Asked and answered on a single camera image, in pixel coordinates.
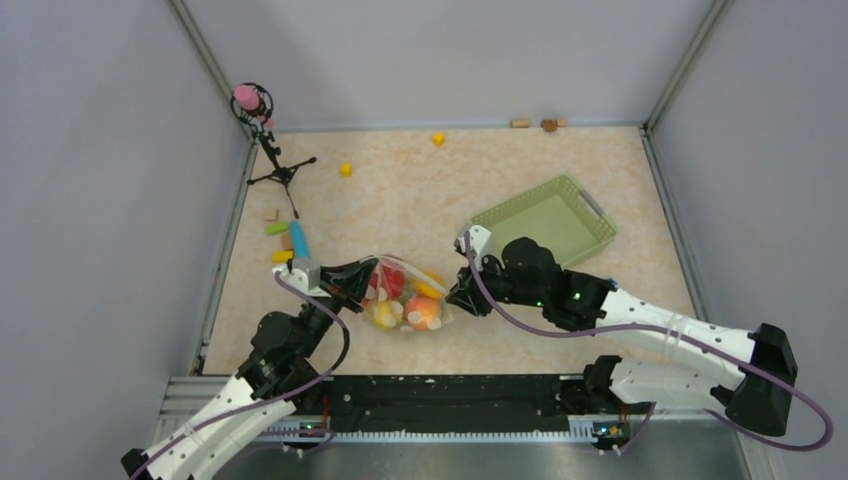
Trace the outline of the red bell pepper toy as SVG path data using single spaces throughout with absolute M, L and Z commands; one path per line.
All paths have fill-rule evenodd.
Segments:
M 405 272 L 394 264 L 380 263 L 373 271 L 365 298 L 386 301 L 399 298 L 407 280 Z

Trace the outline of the yellow pear toy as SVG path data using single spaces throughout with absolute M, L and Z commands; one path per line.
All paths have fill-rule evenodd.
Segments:
M 396 301 L 376 301 L 369 305 L 368 313 L 374 326 L 393 330 L 402 324 L 404 308 Z

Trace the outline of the clear dotted zip top bag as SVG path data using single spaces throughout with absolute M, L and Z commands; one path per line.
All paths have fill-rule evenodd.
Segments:
M 424 272 L 432 272 L 432 273 L 436 273 L 436 272 L 434 272 L 434 271 L 430 271 L 430 270 L 427 270 L 427 269 L 424 269 L 424 268 L 419 268 L 418 266 L 416 266 L 416 265 L 414 265 L 414 264 L 412 264 L 412 263 L 410 263 L 410 262 L 408 262 L 408 261 L 406 261 L 406 260 L 404 260 L 404 259 L 402 259 L 402 258 L 400 258 L 400 257 L 394 256 L 394 255 L 388 255 L 388 254 L 384 254 L 384 255 L 375 255 L 375 256 L 371 256 L 371 257 L 369 257 L 369 259 L 378 259 L 378 260 L 379 260 L 379 264 L 380 264 L 380 263 L 390 263 L 390 264 L 394 264 L 394 265 L 396 265 L 398 268 L 402 269 L 402 270 L 405 272 L 407 283 L 406 283 L 406 286 L 405 286 L 405 289 L 404 289 L 403 293 L 401 294 L 401 296 L 400 296 L 399 298 L 389 300 L 389 301 L 396 301 L 396 302 L 399 302 L 399 303 L 403 306 L 403 308 L 404 308 L 404 306 L 405 306 L 406 302 L 407 302 L 407 301 L 408 301 L 411 297 L 414 297 L 414 296 L 420 296 L 420 295 L 417 295 L 417 294 L 414 292 L 413 288 L 411 287 L 411 285 L 410 285 L 411 280 L 412 280 L 415 276 L 422 275 Z M 443 326 L 440 328 L 440 329 L 442 329 L 443 327 L 445 327 L 445 326 L 450 325 L 451 323 L 453 323 L 453 322 L 454 322 L 454 320 L 455 320 L 455 316 L 454 316 L 454 314 L 453 314 L 453 311 L 452 311 L 451 307 L 450 307 L 450 306 L 446 303 L 446 301 L 445 301 L 445 297 L 444 297 L 443 299 L 437 299 L 437 300 L 439 300 L 439 301 L 440 301 L 441 306 L 442 306 L 442 311 L 443 311 L 443 313 L 442 313 L 442 322 L 443 322 Z M 378 301 L 378 300 L 372 300 L 372 301 L 369 303 L 369 305 L 370 305 L 370 304 L 372 304 L 373 302 L 376 302 L 376 301 Z M 364 320 L 365 320 L 368 324 L 370 324 L 370 325 L 374 326 L 374 325 L 371 323 L 370 315 L 369 315 L 369 313 L 368 313 L 369 305 L 366 307 L 366 309 L 365 309 L 362 313 L 360 313 L 360 316 L 361 316 L 361 317 L 362 317 L 362 318 L 363 318 L 363 319 L 364 319 Z M 403 321 L 402 321 L 402 324 L 400 325 L 400 327 L 399 327 L 399 328 L 397 328 L 397 329 L 390 330 L 390 331 L 401 331 L 401 332 L 434 332 L 434 331 L 437 331 L 437 330 L 434 330 L 434 331 L 414 331 L 411 327 L 409 327 L 409 326 L 408 326 L 408 324 L 407 324 L 407 322 L 406 322 L 406 319 L 405 319 L 405 315 L 403 314 Z

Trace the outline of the peach toy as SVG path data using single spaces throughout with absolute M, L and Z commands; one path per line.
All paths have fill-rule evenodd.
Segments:
M 404 306 L 404 315 L 414 331 L 434 331 L 443 326 L 439 300 L 425 296 L 411 297 Z

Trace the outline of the orange mango toy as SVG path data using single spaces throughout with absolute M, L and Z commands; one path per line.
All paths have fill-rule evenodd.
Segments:
M 424 272 L 415 276 L 410 283 L 417 295 L 433 299 L 443 299 L 447 294 L 447 287 L 443 278 L 432 272 Z

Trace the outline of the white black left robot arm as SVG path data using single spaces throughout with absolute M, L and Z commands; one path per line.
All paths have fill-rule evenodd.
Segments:
M 272 311 L 257 327 L 248 358 L 191 418 L 159 443 L 131 449 L 121 465 L 131 479 L 211 479 L 275 422 L 319 404 L 319 384 L 339 367 L 317 373 L 308 360 L 332 325 L 350 348 L 340 313 L 362 310 L 379 261 L 366 257 L 335 267 L 295 258 L 273 267 L 277 284 L 301 299 L 298 313 Z

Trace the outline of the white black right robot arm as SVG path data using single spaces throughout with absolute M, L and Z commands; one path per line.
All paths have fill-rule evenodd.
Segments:
M 584 371 L 586 397 L 600 412 L 659 402 L 721 413 L 769 437 L 785 435 L 797 361 L 787 333 L 763 323 L 753 331 L 721 327 L 640 299 L 611 279 L 561 267 L 551 251 L 521 237 L 500 257 L 474 227 L 454 247 L 468 264 L 446 298 L 477 316 L 504 305 L 534 307 L 554 325 L 550 336 L 602 334 L 657 353 L 664 363 L 601 356 Z

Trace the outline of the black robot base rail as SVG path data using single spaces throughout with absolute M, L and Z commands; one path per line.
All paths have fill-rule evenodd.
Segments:
M 623 447 L 647 402 L 626 404 L 580 374 L 339 375 L 294 402 L 282 430 L 350 443 L 574 442 Z

